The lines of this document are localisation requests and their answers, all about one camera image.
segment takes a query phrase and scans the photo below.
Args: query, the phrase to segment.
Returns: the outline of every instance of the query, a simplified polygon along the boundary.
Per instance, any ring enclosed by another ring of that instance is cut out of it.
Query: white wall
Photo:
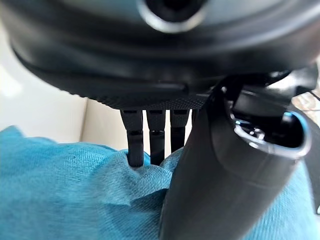
[[[79,141],[87,100],[31,74],[16,59],[8,42],[0,23],[0,130],[16,125],[27,136],[64,143]]]

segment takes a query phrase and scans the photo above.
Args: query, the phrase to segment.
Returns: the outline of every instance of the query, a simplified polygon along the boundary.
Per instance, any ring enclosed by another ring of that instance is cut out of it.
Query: blue fabric
[[[125,151],[9,127],[0,133],[0,240],[156,240],[181,152],[131,168]],[[303,164],[244,239],[320,239]]]

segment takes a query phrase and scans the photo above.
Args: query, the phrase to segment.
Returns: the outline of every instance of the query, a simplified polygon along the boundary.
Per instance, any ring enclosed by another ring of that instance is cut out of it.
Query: textured black plastic
[[[164,201],[161,240],[241,239],[299,162],[249,146],[221,108],[195,121]]]

